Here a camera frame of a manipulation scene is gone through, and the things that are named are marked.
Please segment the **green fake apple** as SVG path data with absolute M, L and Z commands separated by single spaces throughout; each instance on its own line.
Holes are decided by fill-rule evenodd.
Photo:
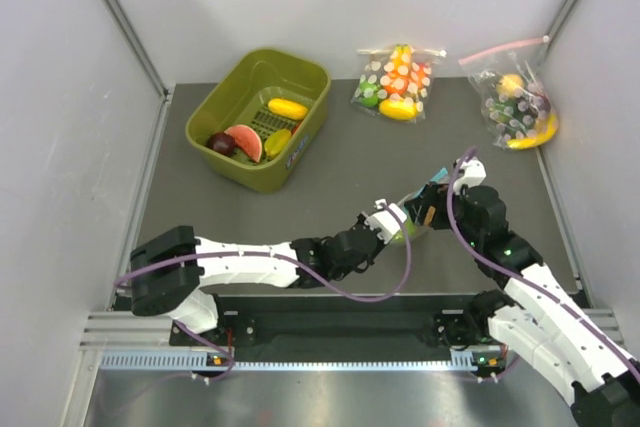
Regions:
M 404 222 L 404 227 L 400 228 L 390 241 L 391 245 L 405 245 L 405 238 L 408 238 L 410 242 L 420 237 L 426 231 L 426 227 L 420 224 L 415 224 L 410 217 Z

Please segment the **blue zip clear bag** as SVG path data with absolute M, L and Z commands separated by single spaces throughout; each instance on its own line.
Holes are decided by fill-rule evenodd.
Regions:
M 430 182 L 434 182 L 434 183 L 444 183 L 446 181 L 449 180 L 449 171 L 446 167 L 442 167 L 438 172 L 436 172 L 430 179 Z M 421 235 L 423 235 L 427 228 L 425 226 L 421 226 L 421 225 L 416 225 L 409 214 L 409 209 L 405 206 L 405 203 L 408 202 L 409 200 L 413 200 L 414 198 L 418 197 L 419 194 L 421 193 L 421 191 L 423 190 L 423 187 L 419 187 L 417 190 L 414 190 L 413 192 L 408 193 L 407 195 L 405 195 L 403 198 L 401 198 L 398 202 L 397 205 L 405 212 L 405 214 L 407 215 L 406 221 L 404 222 L 404 226 L 405 226 L 405 230 L 406 233 L 408 234 L 408 238 L 409 241 L 412 242 L 414 239 L 420 237 Z M 390 241 L 391 245 L 396 245 L 396 246 L 403 246 L 405 244 L 405 238 L 403 235 L 403 231 L 399 230 L 394 237 L 391 239 Z

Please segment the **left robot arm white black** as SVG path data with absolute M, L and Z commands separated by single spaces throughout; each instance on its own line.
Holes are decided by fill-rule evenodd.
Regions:
M 231 284 L 310 289 L 339 281 L 373 264 L 399 227 L 385 212 L 358 216 L 333 236 L 272 245 L 219 243 L 177 226 L 130 254 L 131 311 L 138 317 L 168 315 L 205 343 L 226 334 L 227 321 L 205 287 Z

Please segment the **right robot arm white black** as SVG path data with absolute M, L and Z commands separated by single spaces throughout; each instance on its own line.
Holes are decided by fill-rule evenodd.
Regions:
M 494 188 L 449 193 L 430 182 L 402 206 L 417 226 L 451 230 L 497 284 L 464 311 L 474 340 L 511 349 L 553 386 L 577 425 L 638 425 L 638 360 L 577 306 L 542 256 L 510 228 Z

